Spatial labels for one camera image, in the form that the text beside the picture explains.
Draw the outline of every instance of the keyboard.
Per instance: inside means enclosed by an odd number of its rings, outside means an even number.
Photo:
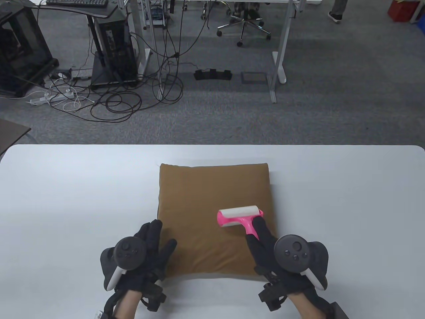
[[[46,5],[78,8],[106,8],[108,6],[108,0],[47,0]]]

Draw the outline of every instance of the power strip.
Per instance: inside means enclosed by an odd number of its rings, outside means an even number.
[[[50,95],[46,93],[43,97],[39,99],[31,99],[29,101],[29,104],[31,105],[42,105],[44,103],[52,103],[52,102],[59,102],[63,100],[73,100],[74,99],[74,92],[65,92],[65,93],[59,93],[57,96]]]

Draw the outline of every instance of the white adhesive roll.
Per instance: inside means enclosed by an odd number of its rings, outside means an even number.
[[[220,212],[226,218],[260,215],[260,210],[255,205],[254,206],[221,209]]]

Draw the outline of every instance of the finger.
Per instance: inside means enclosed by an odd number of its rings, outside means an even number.
[[[252,226],[257,232],[258,239],[267,250],[273,249],[276,243],[276,238],[270,233],[267,228],[266,221],[263,217],[258,216],[252,220]]]
[[[140,230],[134,235],[134,237],[139,237],[142,240],[146,240],[147,231],[149,230],[150,222],[143,224]]]
[[[259,240],[252,234],[245,236],[249,251],[258,266],[264,266],[266,261],[266,250]]]
[[[170,239],[158,254],[158,260],[161,264],[166,264],[177,247],[177,240]]]
[[[154,219],[150,223],[150,227],[146,235],[146,248],[148,251],[158,251],[161,229],[162,222],[159,219]]]

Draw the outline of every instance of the controller button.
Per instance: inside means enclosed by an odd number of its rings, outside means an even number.
[[[130,248],[130,244],[128,242],[123,242],[121,248],[126,251]]]
[[[299,242],[294,242],[292,244],[292,248],[294,248],[296,251],[300,251],[301,250],[301,244]]]

